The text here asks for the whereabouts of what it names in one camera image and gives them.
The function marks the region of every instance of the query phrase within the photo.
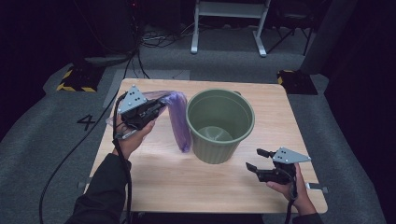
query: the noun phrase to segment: person's right hand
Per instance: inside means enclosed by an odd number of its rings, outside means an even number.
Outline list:
[[[131,154],[140,146],[140,144],[142,144],[145,136],[152,131],[154,124],[155,120],[152,120],[142,130],[135,132],[130,137],[126,139],[119,139],[120,148],[125,160],[128,160]],[[126,124],[122,123],[120,115],[117,115],[117,132],[128,133],[130,131],[131,129],[128,129]],[[115,148],[113,150],[113,154],[119,155]]]
[[[317,210],[308,197],[303,175],[301,174],[300,165],[298,163],[294,163],[294,165],[296,167],[296,180],[297,180],[296,186],[297,186],[298,197],[294,201],[293,205],[297,208],[297,211],[300,216],[315,214]],[[271,189],[276,190],[279,193],[282,193],[283,196],[285,196],[285,198],[288,201],[290,200],[291,183],[287,185],[281,185],[275,182],[268,181],[267,186]]]

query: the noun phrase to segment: white stand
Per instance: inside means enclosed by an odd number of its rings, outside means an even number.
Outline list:
[[[271,0],[265,0],[264,4],[205,2],[196,0],[191,53],[196,54],[198,52],[199,16],[239,17],[260,19],[259,29],[253,32],[253,36],[256,40],[256,45],[260,55],[265,57],[267,53],[265,52],[264,45],[262,44],[261,34],[270,3]]]

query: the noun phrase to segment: green trash bin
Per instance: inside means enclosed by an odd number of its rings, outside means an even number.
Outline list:
[[[201,161],[219,164],[231,158],[254,126],[254,111],[238,92],[209,89],[187,104],[192,151]]]

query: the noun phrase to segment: cable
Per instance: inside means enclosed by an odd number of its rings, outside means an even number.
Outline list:
[[[126,77],[126,72],[128,70],[128,65],[131,62],[132,58],[128,61],[128,63],[125,66],[125,71],[124,71],[124,76],[123,78]],[[102,112],[102,114],[100,115],[99,119],[97,120],[97,122],[95,122],[92,126],[92,128],[82,137],[82,139],[67,153],[67,155],[62,159],[62,161],[58,164],[58,166],[55,168],[55,170],[52,172],[51,176],[49,177],[49,180],[47,181],[45,187],[43,188],[43,191],[41,192],[41,196],[40,196],[40,201],[39,201],[39,205],[38,205],[38,216],[39,216],[39,220],[40,220],[40,224],[44,224],[44,220],[43,220],[43,201],[44,201],[44,196],[47,192],[47,189],[50,185],[50,182],[52,180],[53,177],[55,177],[56,173],[58,173],[59,169],[62,167],[62,165],[64,164],[64,162],[69,158],[69,156],[81,145],[81,143],[90,135],[90,133],[93,131],[93,129],[98,125],[99,121],[103,118],[103,116],[105,115],[105,113],[107,112],[107,110],[110,108],[111,103],[114,101],[114,99],[116,98],[118,92],[116,92],[113,96],[113,98],[111,99],[111,101],[108,103],[107,107],[105,108],[105,110]]]
[[[76,6],[76,8],[77,8],[77,10],[78,10],[78,12],[79,12],[79,14],[81,15],[81,17],[83,18],[83,20],[84,20],[85,23],[87,24],[87,26],[88,26],[90,32],[92,33],[92,35],[93,35],[93,37],[96,39],[96,41],[99,43],[99,45],[100,45],[103,49],[108,50],[109,52],[124,55],[124,57],[121,58],[121,59],[109,60],[109,61],[105,61],[105,62],[90,62],[90,61],[88,61],[88,63],[92,64],[92,66],[94,66],[94,67],[108,67],[108,66],[113,66],[113,65],[116,65],[116,64],[124,63],[124,62],[128,61],[131,57],[134,56],[134,52],[135,52],[135,49],[136,49],[136,44],[135,44],[134,48],[131,49],[131,50],[129,50],[129,51],[117,51],[117,50],[108,48],[108,47],[100,40],[100,38],[97,36],[97,34],[95,33],[95,31],[92,29],[90,23],[88,22],[87,18],[84,16],[84,13],[82,12],[82,10],[81,10],[80,6],[78,5],[78,3],[76,2],[76,0],[73,0],[73,2],[74,2],[74,4],[75,4],[75,6]],[[132,16],[132,19],[133,19],[133,24],[134,24],[134,33],[136,34],[136,33],[137,33],[137,28],[136,28],[134,16]],[[136,39],[136,42],[138,42],[138,41],[137,41],[137,39],[138,39],[138,36],[137,36],[137,35],[134,35],[134,39]]]
[[[139,61],[140,69],[142,69],[143,75],[145,75],[148,79],[150,79],[149,75],[143,69],[143,64],[142,64],[142,61],[140,60],[140,50],[139,49],[137,50],[137,59]]]
[[[286,219],[285,219],[285,224],[288,224],[290,222],[290,217],[291,217],[291,206],[294,204],[294,201],[296,200],[298,194],[297,194],[297,183],[294,177],[292,177],[288,172],[284,171],[283,169],[276,168],[277,171],[280,173],[286,175],[290,182],[291,182],[291,187],[290,187],[290,200],[288,203],[288,212],[286,214]]]

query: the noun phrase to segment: purple plastic bag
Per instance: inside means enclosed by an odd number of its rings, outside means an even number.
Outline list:
[[[187,98],[181,91],[147,91],[143,92],[148,100],[160,99],[168,107],[172,130],[182,152],[188,152],[191,148],[191,133],[186,121]]]

